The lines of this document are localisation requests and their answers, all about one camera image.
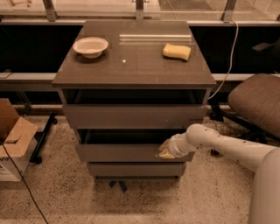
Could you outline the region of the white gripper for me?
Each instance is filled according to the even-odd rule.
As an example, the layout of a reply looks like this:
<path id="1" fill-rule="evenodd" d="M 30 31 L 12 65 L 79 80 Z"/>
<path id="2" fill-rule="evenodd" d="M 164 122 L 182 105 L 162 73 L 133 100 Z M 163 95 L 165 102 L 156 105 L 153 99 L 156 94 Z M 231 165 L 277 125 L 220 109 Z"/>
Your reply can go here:
<path id="1" fill-rule="evenodd" d="M 160 151 L 158 153 L 160 158 L 174 159 L 186 156 L 190 152 L 186 134 L 176 134 L 170 139 L 166 139 L 158 150 Z"/>

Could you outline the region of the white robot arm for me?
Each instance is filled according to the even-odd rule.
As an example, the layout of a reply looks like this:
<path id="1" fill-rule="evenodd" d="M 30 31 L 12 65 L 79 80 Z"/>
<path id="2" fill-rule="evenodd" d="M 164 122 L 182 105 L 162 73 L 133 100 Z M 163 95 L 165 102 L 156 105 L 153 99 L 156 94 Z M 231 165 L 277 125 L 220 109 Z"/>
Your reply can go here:
<path id="1" fill-rule="evenodd" d="M 215 149 L 255 173 L 248 224 L 280 224 L 280 148 L 223 136 L 195 123 L 165 140 L 158 155 L 175 159 L 205 149 Z"/>

